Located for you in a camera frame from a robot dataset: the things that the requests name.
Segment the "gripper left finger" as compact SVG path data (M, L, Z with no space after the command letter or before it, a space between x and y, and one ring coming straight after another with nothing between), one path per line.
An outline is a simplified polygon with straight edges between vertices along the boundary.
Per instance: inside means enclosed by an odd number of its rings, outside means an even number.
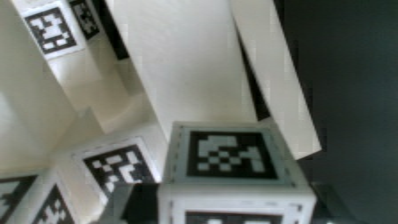
M158 184L119 184L99 218L88 224L158 224Z

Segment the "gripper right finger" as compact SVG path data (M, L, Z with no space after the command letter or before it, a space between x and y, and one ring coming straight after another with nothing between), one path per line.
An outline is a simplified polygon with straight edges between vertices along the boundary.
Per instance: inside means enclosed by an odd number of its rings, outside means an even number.
M316 205L311 224L364 224L355 218L330 184L312 182Z

